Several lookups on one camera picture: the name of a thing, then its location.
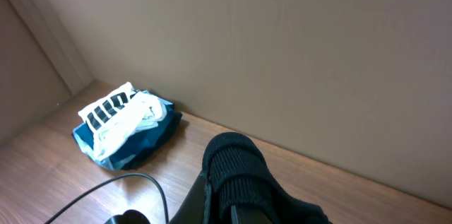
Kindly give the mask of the black polo shirt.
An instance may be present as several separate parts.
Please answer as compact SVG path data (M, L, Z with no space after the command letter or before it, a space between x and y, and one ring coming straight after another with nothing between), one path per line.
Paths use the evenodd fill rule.
M215 136L202 169L171 223L330 224L320 206L290 196L253 141L237 132Z

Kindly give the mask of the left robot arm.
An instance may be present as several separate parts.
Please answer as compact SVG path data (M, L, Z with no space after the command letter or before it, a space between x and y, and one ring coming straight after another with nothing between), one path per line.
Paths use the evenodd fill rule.
M140 211L131 209L112 216L105 224L150 224L150 222Z

